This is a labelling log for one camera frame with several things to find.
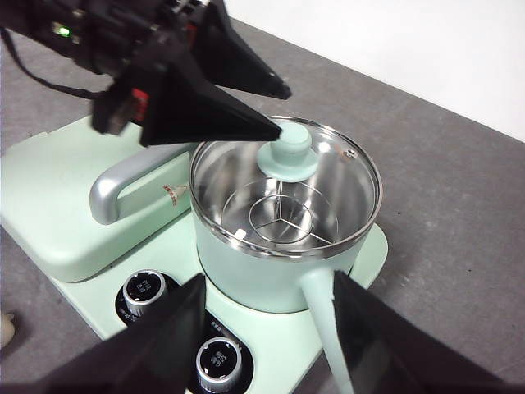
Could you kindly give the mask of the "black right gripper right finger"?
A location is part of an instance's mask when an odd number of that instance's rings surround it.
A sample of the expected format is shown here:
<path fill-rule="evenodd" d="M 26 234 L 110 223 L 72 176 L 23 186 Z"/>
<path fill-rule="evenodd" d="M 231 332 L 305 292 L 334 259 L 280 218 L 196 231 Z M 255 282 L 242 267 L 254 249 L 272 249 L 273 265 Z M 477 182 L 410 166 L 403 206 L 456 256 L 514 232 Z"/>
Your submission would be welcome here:
<path fill-rule="evenodd" d="M 493 373 L 417 328 L 342 272 L 336 328 L 357 393 L 509 393 Z"/>

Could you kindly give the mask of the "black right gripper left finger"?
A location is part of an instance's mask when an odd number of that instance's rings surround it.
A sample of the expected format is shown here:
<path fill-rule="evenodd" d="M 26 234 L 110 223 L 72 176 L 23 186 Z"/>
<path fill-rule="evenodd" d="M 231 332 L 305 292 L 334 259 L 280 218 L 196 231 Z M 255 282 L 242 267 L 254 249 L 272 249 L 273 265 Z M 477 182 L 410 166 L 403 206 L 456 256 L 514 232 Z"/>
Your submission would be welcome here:
<path fill-rule="evenodd" d="M 35 384 L 36 393 L 183 393 L 202 338 L 206 286 L 191 278 L 143 317 Z"/>

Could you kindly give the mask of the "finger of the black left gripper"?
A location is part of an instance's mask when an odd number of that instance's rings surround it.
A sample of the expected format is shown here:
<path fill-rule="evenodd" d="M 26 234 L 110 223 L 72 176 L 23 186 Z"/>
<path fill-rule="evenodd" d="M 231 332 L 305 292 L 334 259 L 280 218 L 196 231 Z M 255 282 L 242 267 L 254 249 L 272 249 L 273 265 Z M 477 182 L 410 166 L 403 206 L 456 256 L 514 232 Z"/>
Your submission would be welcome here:
<path fill-rule="evenodd" d="M 233 29 L 223 1 L 208 2 L 192 22 L 191 52 L 208 81 L 274 99 L 291 97 L 290 87 Z"/>
<path fill-rule="evenodd" d="M 170 68 L 147 106 L 140 144 L 273 141 L 281 128 L 207 82 L 195 70 Z"/>

